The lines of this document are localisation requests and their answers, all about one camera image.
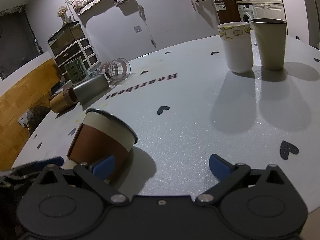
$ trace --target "screw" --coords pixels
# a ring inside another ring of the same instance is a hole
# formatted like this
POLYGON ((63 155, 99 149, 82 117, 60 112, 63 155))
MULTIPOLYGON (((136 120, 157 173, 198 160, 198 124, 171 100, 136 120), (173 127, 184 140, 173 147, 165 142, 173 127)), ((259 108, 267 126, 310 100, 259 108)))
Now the screw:
POLYGON ((127 200, 127 197, 122 194, 115 194, 115 195, 111 196, 110 200, 113 203, 123 203, 124 201, 127 200))
POLYGON ((163 199, 158 201, 158 204, 161 205, 161 206, 165 205, 166 203, 167 202, 165 200, 163 200, 163 199))
POLYGON ((213 200, 213 196, 210 195, 210 194, 201 194, 198 199, 201 201, 201 202, 210 202, 213 200))

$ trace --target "washing machine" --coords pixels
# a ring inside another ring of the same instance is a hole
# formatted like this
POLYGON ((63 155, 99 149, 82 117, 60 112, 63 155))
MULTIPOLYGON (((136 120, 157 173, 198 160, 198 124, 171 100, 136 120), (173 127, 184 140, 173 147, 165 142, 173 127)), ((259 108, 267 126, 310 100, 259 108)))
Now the washing machine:
POLYGON ((256 11, 252 4, 238 4, 238 11, 242 22, 250 24, 251 19, 256 18, 256 11))

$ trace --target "white drawer cabinet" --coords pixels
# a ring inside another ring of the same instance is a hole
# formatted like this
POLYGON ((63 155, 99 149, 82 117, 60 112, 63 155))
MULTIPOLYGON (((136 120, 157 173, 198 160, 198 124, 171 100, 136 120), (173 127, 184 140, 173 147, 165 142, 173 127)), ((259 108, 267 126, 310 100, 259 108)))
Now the white drawer cabinet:
POLYGON ((285 20, 283 4, 256 3, 253 4, 257 18, 273 18, 285 20))

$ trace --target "wooden cup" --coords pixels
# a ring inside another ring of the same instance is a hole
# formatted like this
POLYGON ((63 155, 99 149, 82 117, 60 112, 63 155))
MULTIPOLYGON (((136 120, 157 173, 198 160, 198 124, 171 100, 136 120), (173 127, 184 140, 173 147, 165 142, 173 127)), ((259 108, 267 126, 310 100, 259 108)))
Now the wooden cup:
POLYGON ((51 99, 50 108, 54 113, 58 114, 76 103, 78 103, 78 98, 73 88, 68 88, 51 99))

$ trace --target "glass cup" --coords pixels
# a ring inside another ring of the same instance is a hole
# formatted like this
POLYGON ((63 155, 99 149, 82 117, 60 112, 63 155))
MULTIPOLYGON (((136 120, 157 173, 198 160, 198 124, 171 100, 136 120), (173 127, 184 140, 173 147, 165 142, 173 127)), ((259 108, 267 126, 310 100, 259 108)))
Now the glass cup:
POLYGON ((109 81, 126 79, 131 72, 129 62, 124 58, 117 58, 97 68, 93 75, 103 74, 109 81))

